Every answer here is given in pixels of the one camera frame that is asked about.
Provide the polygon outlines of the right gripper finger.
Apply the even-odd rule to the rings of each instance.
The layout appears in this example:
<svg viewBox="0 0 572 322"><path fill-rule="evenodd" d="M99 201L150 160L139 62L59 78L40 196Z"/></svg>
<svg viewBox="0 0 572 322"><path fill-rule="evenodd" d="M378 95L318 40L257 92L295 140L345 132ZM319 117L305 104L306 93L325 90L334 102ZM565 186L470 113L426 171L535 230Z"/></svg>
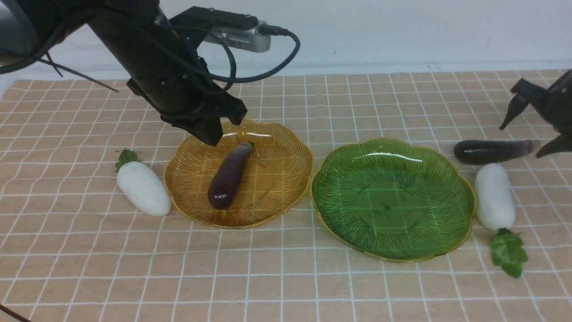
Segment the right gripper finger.
<svg viewBox="0 0 572 322"><path fill-rule="evenodd" d="M543 145L536 153L537 158L552 155L554 153L570 153L572 152L572 135L560 134L555 139Z"/></svg>
<svg viewBox="0 0 572 322"><path fill-rule="evenodd" d="M507 106L507 114L499 127L499 130L504 130L509 123L517 118L529 105L528 100L521 94L516 94Z"/></svg>

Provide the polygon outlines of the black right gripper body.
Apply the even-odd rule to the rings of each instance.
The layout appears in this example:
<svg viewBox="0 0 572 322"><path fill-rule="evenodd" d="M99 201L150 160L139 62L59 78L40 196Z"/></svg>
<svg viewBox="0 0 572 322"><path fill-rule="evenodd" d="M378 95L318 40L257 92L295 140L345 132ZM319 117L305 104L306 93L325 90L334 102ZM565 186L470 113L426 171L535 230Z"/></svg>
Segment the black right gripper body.
<svg viewBox="0 0 572 322"><path fill-rule="evenodd" d="M520 79L510 92L521 94L545 122L560 134L572 132L572 70L566 71L548 88Z"/></svg>

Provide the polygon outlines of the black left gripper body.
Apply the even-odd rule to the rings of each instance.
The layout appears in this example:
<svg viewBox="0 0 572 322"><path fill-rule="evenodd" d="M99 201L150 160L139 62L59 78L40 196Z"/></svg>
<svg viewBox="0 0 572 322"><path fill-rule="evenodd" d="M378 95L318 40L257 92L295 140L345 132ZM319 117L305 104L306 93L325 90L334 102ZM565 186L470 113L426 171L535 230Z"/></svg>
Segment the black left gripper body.
<svg viewBox="0 0 572 322"><path fill-rule="evenodd" d="M241 124L245 104L212 80L196 75L170 58L130 58L127 86L144 98L161 119L183 130L220 130L220 118Z"/></svg>

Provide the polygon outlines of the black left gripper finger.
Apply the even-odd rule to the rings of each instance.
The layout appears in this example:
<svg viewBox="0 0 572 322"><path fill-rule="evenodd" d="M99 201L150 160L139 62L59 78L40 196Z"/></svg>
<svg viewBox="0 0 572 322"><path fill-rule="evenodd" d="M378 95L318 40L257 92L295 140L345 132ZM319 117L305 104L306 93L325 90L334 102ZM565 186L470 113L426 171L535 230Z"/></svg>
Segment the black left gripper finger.
<svg viewBox="0 0 572 322"><path fill-rule="evenodd" d="M210 146L218 145L223 136L220 118L189 120L187 127L190 134Z"/></svg>

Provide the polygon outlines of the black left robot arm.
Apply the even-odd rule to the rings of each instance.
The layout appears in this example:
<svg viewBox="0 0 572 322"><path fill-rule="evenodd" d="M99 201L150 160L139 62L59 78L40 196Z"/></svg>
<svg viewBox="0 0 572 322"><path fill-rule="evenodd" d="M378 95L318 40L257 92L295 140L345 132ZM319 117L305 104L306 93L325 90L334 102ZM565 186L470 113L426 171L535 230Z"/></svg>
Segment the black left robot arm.
<svg viewBox="0 0 572 322"><path fill-rule="evenodd" d="M198 55L211 23L187 14L170 20L157 0L3 0L1 73L53 64L49 50L84 25L129 73L128 88L163 122L217 145L221 118L236 126L245 118L245 104L227 92L235 83L235 59L221 87Z"/></svg>

